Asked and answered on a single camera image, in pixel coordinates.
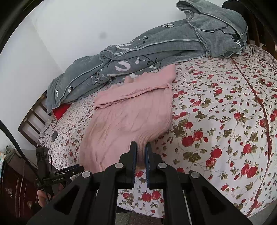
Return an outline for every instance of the silver screw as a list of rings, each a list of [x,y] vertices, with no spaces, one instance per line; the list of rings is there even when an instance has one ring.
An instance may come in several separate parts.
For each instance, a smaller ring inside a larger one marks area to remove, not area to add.
[[[192,172],[191,173],[191,177],[193,177],[193,178],[199,178],[200,177],[200,174],[198,173],[198,172]]]
[[[117,169],[121,169],[124,165],[123,165],[123,163],[118,162],[118,163],[116,163],[114,166],[115,166],[115,168],[117,168]]]
[[[158,164],[158,167],[161,168],[161,169],[164,169],[164,168],[166,168],[166,164],[161,162],[161,163]]]
[[[87,178],[87,177],[89,177],[90,176],[90,172],[89,171],[84,171],[84,172],[82,172],[82,177],[83,178]]]

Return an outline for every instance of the gray blanket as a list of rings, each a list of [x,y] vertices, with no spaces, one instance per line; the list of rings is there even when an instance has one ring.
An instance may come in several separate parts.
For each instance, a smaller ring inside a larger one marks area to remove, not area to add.
[[[201,57],[230,57],[246,46],[247,24],[232,10],[208,1],[180,0],[186,19],[153,28],[129,43],[110,45],[77,59],[47,89],[47,113],[61,103],[88,96],[106,82],[122,82],[168,64]]]

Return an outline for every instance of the pillow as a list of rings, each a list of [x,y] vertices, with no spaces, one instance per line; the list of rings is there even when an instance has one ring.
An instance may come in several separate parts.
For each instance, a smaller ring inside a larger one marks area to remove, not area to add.
[[[53,113],[57,120],[59,120],[63,116],[63,114],[67,111],[70,105],[71,104],[64,103],[61,104],[58,108],[53,109]]]

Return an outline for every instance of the black object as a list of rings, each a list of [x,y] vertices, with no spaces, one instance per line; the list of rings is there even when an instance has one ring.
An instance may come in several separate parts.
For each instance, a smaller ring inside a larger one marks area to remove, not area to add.
[[[52,185],[61,183],[64,187],[68,184],[68,178],[79,174],[84,171],[84,167],[76,164],[71,167],[67,167],[61,170],[56,170],[55,172],[49,172],[49,154],[48,148],[40,147],[36,149],[37,154],[37,167],[38,167],[38,176],[44,184],[44,189],[51,196],[54,196]],[[38,186],[38,189],[42,189],[42,186],[38,179],[35,180],[35,183]]]
[[[131,142],[130,151],[121,155],[119,163],[104,172],[83,172],[28,224],[114,224],[118,189],[134,187],[136,155],[137,145]],[[148,188],[163,189],[165,224],[190,224],[190,219],[197,225],[215,221],[225,225],[252,224],[199,173],[179,173],[165,164],[160,155],[152,152],[150,143],[145,147],[145,162]]]
[[[52,142],[53,142],[54,140],[56,140],[56,138],[57,138],[58,135],[59,135],[58,132],[57,132],[57,131],[54,131],[54,133],[52,134]]]

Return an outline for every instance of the floral bed sheet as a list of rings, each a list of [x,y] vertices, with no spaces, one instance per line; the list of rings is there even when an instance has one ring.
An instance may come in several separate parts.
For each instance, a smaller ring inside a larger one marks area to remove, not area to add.
[[[199,172],[243,214],[254,215],[277,196],[277,61],[248,45],[242,56],[194,59],[177,63],[176,71],[172,126],[151,142],[153,151],[179,172]],[[73,103],[59,121],[51,117],[41,132],[56,168],[78,163],[96,94]],[[164,216],[162,190],[147,189],[145,170],[136,171],[134,189],[119,190],[117,204]]]

